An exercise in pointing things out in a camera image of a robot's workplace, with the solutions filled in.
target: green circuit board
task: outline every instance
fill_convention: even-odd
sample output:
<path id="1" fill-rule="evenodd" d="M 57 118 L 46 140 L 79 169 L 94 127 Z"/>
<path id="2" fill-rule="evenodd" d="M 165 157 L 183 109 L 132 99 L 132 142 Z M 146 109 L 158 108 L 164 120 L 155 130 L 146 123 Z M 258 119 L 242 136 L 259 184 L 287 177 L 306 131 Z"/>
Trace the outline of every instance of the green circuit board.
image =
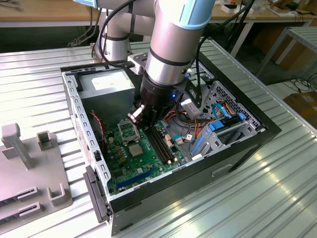
<path id="1" fill-rule="evenodd" d="M 167 131 L 162 126 L 161 122 L 155 125 L 156 129 L 162 140 L 166 143 L 164 136 Z M 129 136 L 133 135 L 133 129 L 125 128 L 125 132 L 129 133 Z M 107 151 L 107 166 L 111 173 L 111 180 L 108 182 L 108 188 L 111 195 L 118 194 L 131 187 L 138 186 L 139 184 L 146 182 L 152 178 L 155 178 L 161 174 L 171 171 L 180 167 L 186 163 L 186 160 L 182 156 L 181 152 L 176 146 L 169 149 L 173 155 L 173 160 L 170 163 L 163 164 L 151 145 L 146 134 L 139 129 L 140 139 L 124 145 L 119 128 L 114 128 L 105 133 L 105 137 L 108 140 Z M 129 179 L 137 179 L 142 177 L 133 183 L 119 187 L 120 183 Z"/>

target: white label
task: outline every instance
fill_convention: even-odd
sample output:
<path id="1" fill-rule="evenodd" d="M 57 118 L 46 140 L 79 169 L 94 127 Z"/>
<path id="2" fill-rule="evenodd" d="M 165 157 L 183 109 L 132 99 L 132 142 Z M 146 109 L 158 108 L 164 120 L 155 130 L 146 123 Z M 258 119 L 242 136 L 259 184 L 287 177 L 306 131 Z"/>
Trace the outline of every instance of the white label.
<path id="1" fill-rule="evenodd" d="M 201 154 L 198 154 L 198 155 L 194 156 L 194 157 L 192 158 L 192 160 L 196 160 L 196 159 L 199 159 L 199 158 L 201 158 L 201 157 L 202 157 L 202 155 L 201 155 Z"/>
<path id="2" fill-rule="evenodd" d="M 188 134 L 187 136 L 186 136 L 186 140 L 191 140 L 193 138 L 193 136 L 191 135 L 191 134 Z"/>
<path id="3" fill-rule="evenodd" d="M 306 102 L 311 103 L 311 102 L 313 102 L 313 101 L 314 101 L 314 100 L 313 100 L 313 98 L 312 98 L 311 96 L 308 96 L 308 95 L 302 95 L 302 97 L 305 99 L 305 101 L 306 101 Z"/>
<path id="4" fill-rule="evenodd" d="M 110 73 L 109 75 L 94 78 L 91 80 L 96 90 L 116 87 L 129 87 L 129 81 L 122 71 Z"/>

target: yellow wire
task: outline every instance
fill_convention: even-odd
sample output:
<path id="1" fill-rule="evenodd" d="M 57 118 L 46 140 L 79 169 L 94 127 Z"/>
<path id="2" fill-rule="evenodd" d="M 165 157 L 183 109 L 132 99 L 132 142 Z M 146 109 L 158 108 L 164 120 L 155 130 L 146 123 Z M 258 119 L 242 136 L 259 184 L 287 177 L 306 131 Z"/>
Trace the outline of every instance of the yellow wire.
<path id="1" fill-rule="evenodd" d="M 196 129 L 197 129 L 197 121 L 196 121 L 196 118 L 195 118 L 195 132 L 194 132 L 194 138 L 196 139 Z"/>
<path id="2" fill-rule="evenodd" d="M 227 106 L 229 112 L 233 115 L 234 113 L 233 113 L 232 110 L 229 108 L 229 105 L 228 105 L 227 103 L 226 103 L 226 106 Z"/>

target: motherboard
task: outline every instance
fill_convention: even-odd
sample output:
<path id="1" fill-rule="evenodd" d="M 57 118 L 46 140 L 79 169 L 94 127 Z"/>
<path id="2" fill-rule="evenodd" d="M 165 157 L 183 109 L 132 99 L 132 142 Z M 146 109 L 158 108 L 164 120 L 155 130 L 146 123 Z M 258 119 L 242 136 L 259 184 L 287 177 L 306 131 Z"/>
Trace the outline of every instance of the motherboard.
<path id="1" fill-rule="evenodd" d="M 158 122 L 151 130 L 137 129 L 129 120 L 105 132 L 106 163 L 111 173 L 111 195 L 153 179 L 187 163 L 166 128 Z"/>

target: aluminum extrusion table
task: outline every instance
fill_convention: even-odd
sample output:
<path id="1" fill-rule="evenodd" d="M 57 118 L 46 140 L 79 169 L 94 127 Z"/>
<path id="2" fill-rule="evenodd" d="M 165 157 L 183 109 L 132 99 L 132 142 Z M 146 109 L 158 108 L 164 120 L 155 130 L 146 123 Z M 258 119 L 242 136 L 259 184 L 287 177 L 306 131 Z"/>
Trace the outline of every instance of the aluminum extrusion table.
<path id="1" fill-rule="evenodd" d="M 265 58 L 263 59 L 256 76 L 259 77 L 260 74 L 265 69 L 265 66 L 276 53 L 280 45 L 284 42 L 287 36 L 293 38 L 292 42 L 288 45 L 285 51 L 282 53 L 283 58 L 288 54 L 289 50 L 295 45 L 296 42 L 302 43 L 307 48 L 311 49 L 315 53 L 317 53 L 317 27 L 286 27 L 279 38 L 276 40 L 270 51 L 267 53 Z M 316 65 L 314 64 L 306 73 L 306 76 L 309 75 L 314 69 Z"/>
<path id="2" fill-rule="evenodd" d="M 132 44 L 134 53 L 148 43 Z M 316 237 L 317 132 L 217 43 L 202 52 L 283 130 L 241 168 L 148 217 L 116 237 Z M 23 137 L 57 134 L 74 202 L 4 234 L 107 237 L 83 179 L 83 154 L 71 123 L 60 67 L 91 63 L 90 47 L 0 55 L 0 121 Z"/>

